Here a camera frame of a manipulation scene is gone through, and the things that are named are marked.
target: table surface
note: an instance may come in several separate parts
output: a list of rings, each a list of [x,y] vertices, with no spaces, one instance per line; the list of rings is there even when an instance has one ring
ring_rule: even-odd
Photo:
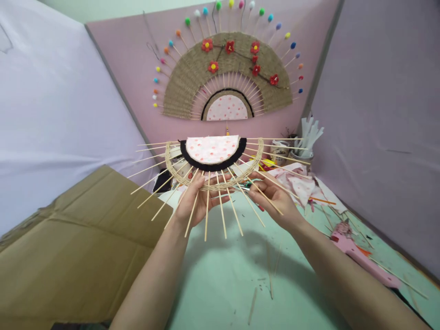
[[[169,192],[160,199],[166,200]],[[180,192],[168,204],[176,207]],[[324,295],[322,287],[303,253],[292,237],[267,214],[256,208],[266,225],[264,228],[241,192],[232,195],[243,237],[232,211],[231,203],[224,205],[227,239],[224,237],[220,208],[208,217],[208,236],[204,242],[205,220],[193,228],[185,254],[179,291],[171,312],[168,329],[350,329],[342,315]],[[340,220],[324,207],[332,225]],[[356,244],[373,253],[372,257],[399,277],[405,274],[410,284],[429,297],[416,292],[422,316],[434,329],[440,328],[440,291],[423,274],[383,242],[362,222],[350,215],[360,231],[372,238],[374,249],[359,236]],[[312,213],[308,206],[306,217],[320,231],[330,234],[329,223],[320,207]],[[280,258],[272,277],[274,299],[270,297],[267,266],[269,243],[272,272],[278,251]],[[257,298],[252,321],[248,318],[255,288]],[[408,287],[401,293],[413,305]]]

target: left hand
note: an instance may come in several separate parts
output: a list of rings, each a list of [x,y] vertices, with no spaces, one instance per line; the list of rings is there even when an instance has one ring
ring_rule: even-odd
[[[230,174],[225,174],[226,180],[229,180],[231,178]],[[219,175],[218,180],[217,177],[212,177],[210,179],[209,185],[214,185],[217,183],[224,182],[223,176]],[[208,211],[210,211],[214,206],[217,206],[220,204],[220,198],[219,198],[219,191],[213,190],[213,191],[205,191],[200,190],[200,188],[203,185],[208,184],[208,180],[205,181],[205,177],[201,175],[201,173],[198,171],[197,174],[194,176],[191,185],[187,188],[187,192],[183,196],[183,199],[179,205],[179,207],[176,210],[175,217],[178,221],[187,222],[189,221],[189,217],[191,215],[191,211],[193,210],[194,206],[194,200],[196,199],[197,193],[197,201],[194,206],[194,212],[192,214],[191,218],[191,227],[194,227],[198,225],[203,218],[206,216],[206,207],[208,207]],[[233,188],[229,188],[229,193],[233,193],[235,190]],[[226,190],[220,190],[221,195],[226,195],[221,197],[221,202],[226,203],[229,201],[228,192]]]

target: woven fan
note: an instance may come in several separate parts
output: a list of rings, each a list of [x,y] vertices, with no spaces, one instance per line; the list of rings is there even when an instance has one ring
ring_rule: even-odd
[[[176,31],[186,51],[182,51],[182,46],[178,49],[170,40],[169,47],[164,49],[165,58],[160,59],[164,67],[156,68],[159,74],[167,77],[165,91],[158,88],[153,95],[156,100],[154,107],[163,108],[163,115],[202,121],[249,119],[283,109],[299,98],[303,89],[295,88],[293,91],[292,88],[297,87],[303,76],[291,81],[286,71],[300,57],[299,53],[292,51],[296,43],[286,44],[291,33],[286,33],[272,47],[271,42],[277,40],[281,23],[273,30],[269,29],[274,16],[269,15],[266,23],[261,21],[264,8],[259,10],[256,23],[250,23],[255,2],[251,1],[248,9],[245,6],[240,1],[238,8],[234,8],[234,1],[229,1],[229,10],[223,10],[228,15],[227,32],[222,31],[221,27],[221,2],[216,3],[212,19],[207,8],[203,9],[205,19],[196,10],[194,15],[202,40],[196,39],[191,19],[187,17],[187,34],[192,35],[193,47],[187,46],[187,37],[182,31]],[[245,10],[249,10],[247,26],[244,28],[240,22],[235,24],[238,31],[232,31],[230,17],[233,11],[244,13]],[[259,22],[266,24],[266,27],[257,38]],[[212,23],[215,33],[211,33]],[[253,30],[253,35],[247,34],[247,30]],[[283,47],[287,51],[283,51],[283,56],[279,57],[276,52]],[[158,78],[154,81],[159,86],[165,86]]]
[[[201,190],[218,191],[219,195],[220,195],[221,190],[223,190],[223,191],[226,190],[229,194],[229,188],[231,188],[233,186],[238,186],[239,190],[245,195],[245,198],[246,198],[247,202],[249,203],[250,207],[255,212],[255,215],[260,220],[261,224],[264,226],[264,223],[262,222],[262,220],[261,220],[260,216],[258,215],[257,211],[255,210],[255,208],[253,207],[249,197],[245,194],[245,192],[243,191],[243,189],[241,188],[239,183],[242,181],[251,181],[249,178],[249,175],[255,171],[255,169],[258,167],[258,165],[260,163],[264,164],[264,161],[261,159],[263,154],[267,154],[267,155],[274,156],[274,157],[282,157],[280,155],[275,155],[275,154],[271,154],[271,153],[267,153],[267,152],[263,151],[264,147],[268,146],[267,144],[264,144],[265,140],[273,140],[273,139],[272,138],[261,138],[261,137],[260,138],[245,138],[245,137],[239,137],[238,135],[235,135],[235,136],[228,135],[228,136],[220,136],[220,137],[189,137],[187,140],[183,140],[183,141],[142,144],[142,146],[150,146],[150,145],[158,145],[158,144],[163,144],[163,146],[154,147],[154,148],[150,148],[150,149],[138,150],[139,152],[146,151],[146,150],[152,150],[152,149],[165,148],[165,153],[159,154],[157,156],[152,156],[152,157],[148,157],[145,159],[141,159],[141,160],[136,161],[135,163],[141,162],[143,160],[148,160],[148,159],[151,159],[154,157],[164,157],[165,160],[162,162],[159,162],[156,165],[148,167],[138,173],[135,173],[135,174],[129,176],[129,178],[132,176],[135,176],[139,173],[142,173],[144,171],[147,171],[155,166],[158,166],[160,164],[165,163],[166,164],[166,171],[168,171],[171,174],[171,177],[167,181],[165,181],[158,189],[156,189],[156,191],[154,191],[151,194],[151,196],[153,196],[165,184],[167,184],[172,178],[175,178],[176,181],[182,185],[189,186],[191,184],[191,181],[194,178],[195,174],[198,171],[201,171],[202,175],[207,175],[209,178],[207,183],[205,183],[205,185],[202,186]],[[290,138],[290,139],[284,139],[284,140],[301,140],[301,139],[300,138]],[[281,146],[281,148],[304,149],[304,148],[295,148],[295,147],[288,147],[288,146]],[[252,155],[252,156],[248,155],[247,153],[245,153],[246,149],[253,151],[255,153],[255,155]],[[244,162],[243,160],[241,160],[240,159],[241,156],[247,156],[247,157],[253,159],[252,164],[248,164],[248,163]],[[177,162],[175,162],[175,161],[173,162],[173,160],[175,160],[176,158],[180,158],[180,160],[178,160]],[[310,165],[310,163],[308,163],[308,162],[304,162],[304,161],[300,161],[300,160],[295,160],[295,161],[306,164],[306,165]],[[242,169],[240,169],[240,167],[234,166],[234,165],[236,165],[237,162],[239,165],[246,164],[246,169],[242,170]],[[185,166],[188,166],[188,165],[190,166],[190,168],[188,169],[188,171],[186,173],[184,173],[182,175],[180,173],[181,170]],[[287,171],[289,173],[292,173],[296,176],[305,177],[299,173],[295,173],[293,171],[286,170],[280,166],[277,166],[277,165],[273,165],[273,166],[278,167],[278,168],[280,168],[284,171]],[[195,171],[194,175],[193,176],[189,175],[193,171]],[[214,183],[213,182],[213,184],[211,184],[211,173],[215,173],[215,178],[216,178],[215,181],[218,182],[218,179],[220,177],[220,178],[223,178],[223,180],[225,182],[222,182],[222,183]],[[225,174],[228,174],[228,173],[231,175],[231,179],[229,181],[226,181]],[[266,175],[264,173],[262,173],[262,172],[259,172],[259,173],[262,176],[266,177]],[[149,184],[151,181],[156,179],[159,175],[161,175],[161,173],[159,173],[157,176],[155,176],[154,178],[152,178],[148,182],[144,183],[138,189],[133,191],[132,194],[134,194],[138,190],[142,189],[142,187]],[[273,181],[273,182],[277,186],[279,186],[281,189],[283,189],[287,193],[295,196],[299,200],[299,197],[297,195],[295,195],[293,192],[286,189],[281,184],[279,184],[275,181]],[[167,202],[170,200],[170,198],[172,197],[172,195],[175,192],[176,192],[176,190],[173,190],[173,192],[170,194],[168,199],[164,202],[162,207],[160,207],[160,209],[157,211],[157,213],[151,219],[151,221],[153,221],[156,218],[156,216],[163,209],[165,204],[167,204]],[[144,200],[137,208],[142,207],[151,198],[151,196],[149,196],[146,200]],[[272,201],[270,199],[268,199],[267,197],[266,197],[266,199],[280,214],[282,214],[281,211],[272,203]],[[233,204],[232,200],[231,200],[231,205],[232,205],[232,209],[235,214],[235,218],[237,220],[238,228],[240,229],[240,234],[241,234],[241,236],[243,236],[243,231],[240,226],[240,221],[238,219],[237,213],[235,212],[235,208],[234,208],[234,204]],[[221,208],[221,215],[222,215],[222,219],[223,219],[223,229],[225,231],[225,238],[227,238],[225,217],[223,214],[223,205],[221,202],[220,202],[220,208]],[[187,231],[185,233],[185,237],[187,236],[188,229],[191,224],[192,216],[193,216],[193,214],[191,213],[191,216],[190,216],[190,219],[188,222],[188,226],[187,226]],[[207,236],[207,230],[208,230],[208,212],[206,213],[205,241],[206,241],[206,236]]]

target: pink glue gun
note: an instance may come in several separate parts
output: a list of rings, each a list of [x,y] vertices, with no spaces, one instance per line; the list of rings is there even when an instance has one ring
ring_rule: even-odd
[[[335,230],[331,234],[330,239],[333,243],[346,255],[356,261],[362,268],[369,272],[375,279],[388,288],[398,289],[402,283],[394,275],[380,268],[368,257],[366,257],[356,246],[352,239],[352,229],[346,222],[341,221],[337,224]]]

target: cardboard box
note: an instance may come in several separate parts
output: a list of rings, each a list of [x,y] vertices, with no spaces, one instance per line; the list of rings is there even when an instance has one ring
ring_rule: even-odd
[[[173,211],[137,187],[102,166],[1,238],[0,329],[114,317]]]

